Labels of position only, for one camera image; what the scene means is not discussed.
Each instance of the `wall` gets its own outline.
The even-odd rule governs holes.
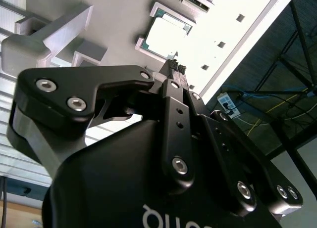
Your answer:
[[[317,138],[307,143],[299,150],[311,171],[317,176]],[[272,160],[276,167],[288,178],[298,189],[304,199],[304,206],[299,211],[282,219],[283,228],[315,228],[317,215],[317,201],[306,184],[305,180],[297,170],[289,155],[284,152]]]

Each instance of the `square hole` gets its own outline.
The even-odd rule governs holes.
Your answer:
[[[220,42],[217,46],[223,48],[226,44],[224,42]]]
[[[203,65],[202,66],[202,69],[205,70],[205,71],[208,70],[208,68],[209,68],[209,66],[207,66],[207,65]]]
[[[244,15],[239,14],[239,16],[237,17],[237,21],[241,23],[243,19],[244,19]]]

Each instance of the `black steel beam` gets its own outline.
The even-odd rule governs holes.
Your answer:
[[[279,60],[300,82],[302,82],[307,88],[312,88],[312,83],[306,79],[295,67],[293,67],[288,61],[283,58]]]
[[[311,125],[306,127],[304,130],[299,132],[290,140],[293,147],[297,150],[315,138],[317,138],[317,121],[313,122]],[[269,154],[267,154],[266,156],[269,160],[271,160],[276,156],[280,155],[281,153],[283,153],[284,151],[285,146],[281,145]]]
[[[284,48],[282,49],[281,53],[279,54],[278,58],[285,54],[288,49],[291,47],[291,45],[293,44],[293,42],[297,39],[298,37],[298,32],[297,30],[295,30],[295,32],[292,34],[292,36],[290,37],[290,39],[287,41],[287,43],[285,44]],[[257,87],[255,88],[255,91],[259,91],[262,86],[264,85],[264,83],[268,80],[268,78],[270,77],[270,75],[273,73],[273,71],[275,70],[275,68],[277,67],[276,65],[276,61],[274,61],[274,63],[270,66],[270,68],[268,69],[268,71],[265,73],[265,75],[262,77],[262,79],[260,80],[260,82],[258,83]]]
[[[226,91],[227,93],[249,93],[249,94],[286,94],[286,95],[295,95],[295,94],[307,94],[305,91]]]
[[[309,169],[308,165],[305,163],[304,159],[295,149],[294,145],[291,143],[291,140],[287,137],[283,128],[281,126],[281,122],[272,122],[271,124],[272,129],[274,130],[275,134],[281,141],[281,143],[285,146],[285,149],[289,156],[291,157],[292,161],[296,165],[297,169],[303,176],[304,180],[306,181],[307,185],[313,192],[316,200],[317,200],[317,179]]]
[[[312,83],[313,83],[314,86],[316,86],[317,82],[316,82],[316,78],[315,78],[315,74],[314,74],[313,64],[312,64],[311,58],[309,56],[308,48],[307,48],[306,41],[305,41],[305,35],[303,33],[303,29],[301,27],[301,23],[299,21],[298,15],[297,15],[297,11],[296,11],[296,7],[295,7],[295,4],[294,4],[294,1],[291,0],[289,5],[290,5],[291,10],[292,10],[292,15],[293,15],[294,22],[295,22],[295,25],[296,25],[296,29],[297,29],[297,32],[298,32],[299,40],[300,40],[302,48],[303,48],[305,60],[307,62],[307,66],[308,66],[308,70],[309,70],[309,73],[311,75]]]
[[[268,115],[267,113],[264,113],[258,108],[255,108],[253,105],[249,104],[248,102],[244,101],[242,98],[237,98],[237,101],[235,102],[236,107],[239,107],[239,109],[243,109],[255,117],[267,122],[271,123],[276,120],[276,118]]]

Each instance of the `bolt hole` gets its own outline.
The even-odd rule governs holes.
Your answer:
[[[180,122],[177,122],[176,125],[177,125],[180,129],[183,129],[183,128],[184,128],[184,125],[181,124]]]
[[[81,107],[81,105],[82,105],[82,103],[79,102],[78,100],[74,100],[74,101],[73,101],[73,104],[74,104],[75,106],[77,106],[77,107]]]
[[[178,84],[177,84],[177,83],[175,83],[175,82],[171,82],[171,84],[172,84],[172,86],[173,86],[174,88],[179,88],[179,86],[178,86]]]
[[[179,168],[180,170],[182,170],[184,168],[183,164],[178,160],[176,161],[176,166],[177,168]]]
[[[228,147],[227,147],[227,145],[226,145],[225,143],[221,144],[221,146],[222,146],[222,148],[225,149],[226,151],[229,150]]]
[[[183,114],[183,111],[179,108],[176,109],[176,111],[179,113],[179,114]]]
[[[219,128],[215,128],[215,131],[219,134],[221,134],[221,131],[219,130]]]
[[[149,79],[150,78],[150,76],[147,73],[145,73],[144,71],[141,71],[141,76],[143,78],[145,78],[145,79]]]
[[[50,85],[50,83],[48,82],[42,82],[41,83],[41,86],[44,87],[44,88],[47,88],[47,89],[50,89],[52,86]]]

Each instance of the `cable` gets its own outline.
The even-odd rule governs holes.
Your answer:
[[[1,228],[5,228],[5,222],[6,222],[6,177],[3,177],[3,210],[2,210]]]
[[[272,96],[272,97],[275,97],[275,98],[278,98],[278,99],[280,99],[280,100],[283,100],[284,103],[289,103],[289,104],[292,105],[293,107],[295,107],[295,108],[301,110],[304,114],[306,114],[307,116],[309,116],[312,120],[314,120],[314,118],[312,117],[312,115],[310,115],[310,114],[307,113],[304,109],[298,107],[297,105],[295,105],[295,104],[293,104],[293,103],[291,103],[291,102],[288,102],[287,100],[285,100],[285,99],[283,99],[283,98],[281,98],[281,97],[278,97],[278,96],[276,96],[276,95],[271,95],[271,96]]]
[[[281,99],[283,100],[283,102],[277,104],[276,106],[274,106],[273,108],[269,109],[269,110],[268,110],[267,112],[265,112],[265,113],[269,113],[270,111],[272,111],[272,110],[278,108],[279,106],[285,104],[286,102],[288,102],[289,100],[291,100],[292,98],[294,98],[294,97],[296,97],[296,96],[297,96],[297,94],[295,94],[295,95],[289,97],[288,99],[282,99],[282,98],[281,98]],[[258,119],[258,120],[256,121],[256,123],[254,124],[254,126],[248,131],[247,136],[250,135],[251,131],[257,126],[257,124],[259,123],[259,121],[260,121],[260,119]]]
[[[241,119],[241,118],[237,118],[237,117],[236,117],[236,119],[239,119],[241,122],[244,122],[244,123],[246,123],[246,124],[248,124],[248,125],[250,125],[250,126],[254,126],[254,125],[255,125],[255,124],[252,124],[252,123],[248,123],[247,121],[244,121],[244,120]],[[269,123],[258,124],[257,126],[266,126],[266,125],[269,125]]]
[[[292,120],[292,119],[295,119],[295,118],[302,117],[302,116],[305,115],[306,113],[309,113],[310,111],[312,111],[316,106],[317,106],[317,103],[316,103],[313,107],[311,107],[309,110],[307,110],[305,113],[302,113],[302,114],[297,115],[297,116],[292,117],[292,118],[285,118],[284,120]]]
[[[266,96],[253,95],[253,94],[250,94],[250,93],[245,92],[244,90],[242,90],[242,89],[240,89],[240,88],[238,88],[238,87],[236,87],[236,86],[223,85],[223,87],[228,87],[228,88],[236,89],[236,90],[241,91],[242,93],[244,93],[244,94],[246,94],[246,95],[248,95],[248,96],[250,96],[250,97],[254,97],[254,98],[269,98],[269,97],[271,97],[271,95],[266,95]],[[294,88],[285,89],[285,90],[283,90],[283,91],[301,90],[301,89],[305,89],[305,88],[306,88],[305,86],[303,86],[303,87],[294,87]]]

